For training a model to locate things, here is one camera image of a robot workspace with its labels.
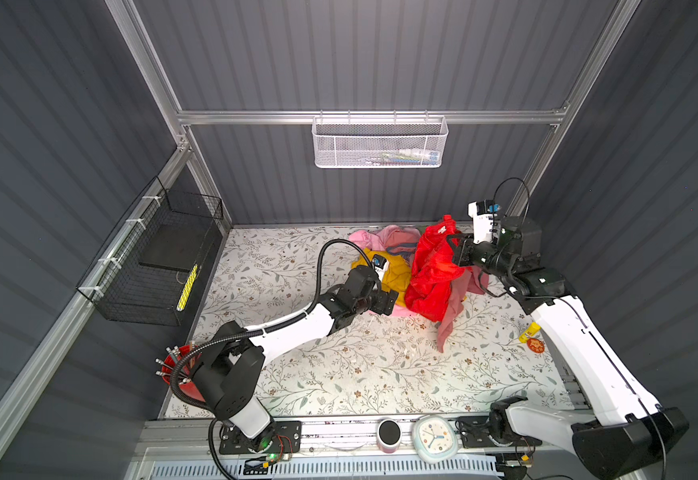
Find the dusty rose shirt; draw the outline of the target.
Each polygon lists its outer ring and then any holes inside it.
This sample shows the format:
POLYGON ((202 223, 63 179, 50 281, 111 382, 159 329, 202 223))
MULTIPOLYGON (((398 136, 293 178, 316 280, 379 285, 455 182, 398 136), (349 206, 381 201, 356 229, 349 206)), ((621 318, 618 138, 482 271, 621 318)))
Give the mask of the dusty rose shirt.
POLYGON ((488 278, 483 277, 479 267, 468 267, 463 274, 451 282, 451 293, 446 304, 445 314, 437 331, 437 349, 440 353, 453 333, 455 320, 463 312, 463 302, 468 293, 483 295, 487 292, 488 278))

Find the red fleece cloth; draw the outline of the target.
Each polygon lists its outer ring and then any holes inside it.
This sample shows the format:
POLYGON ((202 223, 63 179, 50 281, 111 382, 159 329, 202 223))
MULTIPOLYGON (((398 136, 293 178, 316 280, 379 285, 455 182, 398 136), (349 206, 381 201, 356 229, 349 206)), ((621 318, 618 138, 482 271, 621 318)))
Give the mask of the red fleece cloth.
POLYGON ((432 322, 445 318, 452 294, 452 282, 460 278, 464 267, 454 261, 448 237, 461 234, 451 215, 427 227, 417 244, 411 266, 411 280, 405 292, 406 307, 432 322))

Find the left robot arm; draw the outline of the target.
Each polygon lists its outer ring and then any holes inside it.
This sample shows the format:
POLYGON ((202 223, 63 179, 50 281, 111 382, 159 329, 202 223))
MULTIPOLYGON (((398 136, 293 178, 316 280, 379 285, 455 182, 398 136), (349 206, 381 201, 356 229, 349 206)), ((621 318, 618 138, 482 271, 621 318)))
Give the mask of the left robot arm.
POLYGON ((203 408, 252 442, 274 435, 275 421, 256 396, 266 366, 302 345, 327 338, 371 311, 389 315, 399 292, 383 286, 376 268, 360 265, 346 281, 319 292, 305 308, 250 327, 230 322, 194 351, 191 379, 203 408))

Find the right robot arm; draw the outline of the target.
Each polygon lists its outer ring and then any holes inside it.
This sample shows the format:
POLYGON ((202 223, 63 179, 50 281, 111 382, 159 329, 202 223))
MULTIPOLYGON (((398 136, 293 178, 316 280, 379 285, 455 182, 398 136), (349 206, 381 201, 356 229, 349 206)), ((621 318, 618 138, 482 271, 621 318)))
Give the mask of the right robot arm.
POLYGON ((668 454, 689 429, 680 409, 661 405, 629 371, 559 271, 541 264, 542 230, 525 216, 469 207, 472 235, 447 238, 453 261, 496 277, 572 371, 590 410, 555 410, 514 396, 492 404, 488 432, 508 444, 532 437, 574 454, 598 479, 618 479, 668 454))

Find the yellow cloth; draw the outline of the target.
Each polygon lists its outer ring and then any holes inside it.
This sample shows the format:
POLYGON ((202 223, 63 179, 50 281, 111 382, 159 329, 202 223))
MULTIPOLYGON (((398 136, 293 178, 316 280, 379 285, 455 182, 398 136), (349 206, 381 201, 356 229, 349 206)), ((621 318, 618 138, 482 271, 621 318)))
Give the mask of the yellow cloth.
POLYGON ((410 265, 402 256, 392 255, 385 251, 371 251, 365 248, 364 252, 370 260, 374 260, 376 257, 386 260, 387 270, 381 276, 382 288, 386 292, 394 290, 398 293, 394 311, 406 308, 405 293, 412 278, 410 265))

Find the light pink cloth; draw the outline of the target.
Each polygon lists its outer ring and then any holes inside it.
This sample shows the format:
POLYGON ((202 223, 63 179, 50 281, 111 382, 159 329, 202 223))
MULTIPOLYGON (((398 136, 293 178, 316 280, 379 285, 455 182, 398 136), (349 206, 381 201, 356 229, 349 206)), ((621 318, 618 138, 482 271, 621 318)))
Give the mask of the light pink cloth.
POLYGON ((401 256, 411 264, 421 236, 420 230, 415 227, 389 225, 375 231, 355 231, 348 240, 363 249, 401 256))

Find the yellow bottle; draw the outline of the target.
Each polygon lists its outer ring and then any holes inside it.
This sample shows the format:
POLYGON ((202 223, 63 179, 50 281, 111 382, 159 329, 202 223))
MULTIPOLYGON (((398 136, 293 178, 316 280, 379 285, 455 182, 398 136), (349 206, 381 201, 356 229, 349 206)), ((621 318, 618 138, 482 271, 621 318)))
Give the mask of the yellow bottle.
POLYGON ((527 343, 531 338, 534 338, 541 331, 541 326, 533 321, 528 328, 519 336, 521 343, 527 343))

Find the floral table mat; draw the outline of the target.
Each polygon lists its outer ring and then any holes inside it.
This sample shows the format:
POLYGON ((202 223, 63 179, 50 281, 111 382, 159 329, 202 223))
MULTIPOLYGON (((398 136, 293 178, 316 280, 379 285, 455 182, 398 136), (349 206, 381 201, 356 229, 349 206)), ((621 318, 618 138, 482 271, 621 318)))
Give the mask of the floral table mat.
MULTIPOLYGON (((223 249, 192 340, 226 322, 254 325, 306 305, 316 284, 343 282, 359 255, 340 227, 236 229, 223 249)), ((491 281, 467 293, 444 346, 421 316, 366 313, 270 365, 257 393, 275 416, 467 413, 523 395, 551 408, 573 402, 550 352, 519 337, 530 320, 491 281)))

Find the small round speaker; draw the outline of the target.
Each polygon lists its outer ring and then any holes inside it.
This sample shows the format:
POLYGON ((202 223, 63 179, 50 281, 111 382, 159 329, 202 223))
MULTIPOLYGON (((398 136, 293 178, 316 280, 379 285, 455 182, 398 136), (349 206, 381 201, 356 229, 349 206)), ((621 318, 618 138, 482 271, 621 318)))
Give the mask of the small round speaker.
POLYGON ((391 454, 398 450, 402 439, 402 430, 399 423, 393 419, 383 419, 376 429, 376 443, 378 448, 391 454))

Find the white analog clock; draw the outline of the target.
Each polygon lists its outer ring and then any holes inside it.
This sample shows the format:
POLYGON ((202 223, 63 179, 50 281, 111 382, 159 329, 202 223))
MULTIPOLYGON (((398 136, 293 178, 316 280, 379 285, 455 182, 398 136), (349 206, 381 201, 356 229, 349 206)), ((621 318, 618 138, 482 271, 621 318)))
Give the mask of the white analog clock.
POLYGON ((427 415, 416 420, 413 424, 412 440, 418 456, 429 464, 449 460, 459 449, 455 430, 439 415, 427 415))

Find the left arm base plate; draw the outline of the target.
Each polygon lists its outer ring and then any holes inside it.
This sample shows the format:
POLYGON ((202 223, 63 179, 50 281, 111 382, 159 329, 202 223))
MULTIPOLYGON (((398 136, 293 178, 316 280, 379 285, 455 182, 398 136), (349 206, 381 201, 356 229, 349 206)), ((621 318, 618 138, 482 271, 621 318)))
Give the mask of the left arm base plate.
POLYGON ((217 434, 216 448, 222 455, 293 454, 300 451, 303 423, 275 420, 262 433, 247 437, 240 428, 225 425, 217 434))

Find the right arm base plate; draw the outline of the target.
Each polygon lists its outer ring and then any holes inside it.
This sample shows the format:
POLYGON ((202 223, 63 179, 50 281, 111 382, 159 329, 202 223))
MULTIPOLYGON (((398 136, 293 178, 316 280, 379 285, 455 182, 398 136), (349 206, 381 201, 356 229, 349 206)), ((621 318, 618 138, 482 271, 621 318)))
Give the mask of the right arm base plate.
POLYGON ((488 447, 530 447, 534 449, 543 442, 534 437, 521 437, 516 434, 505 434, 503 437, 493 435, 490 430, 489 417, 486 415, 467 415, 456 418, 455 430, 464 448, 488 447))

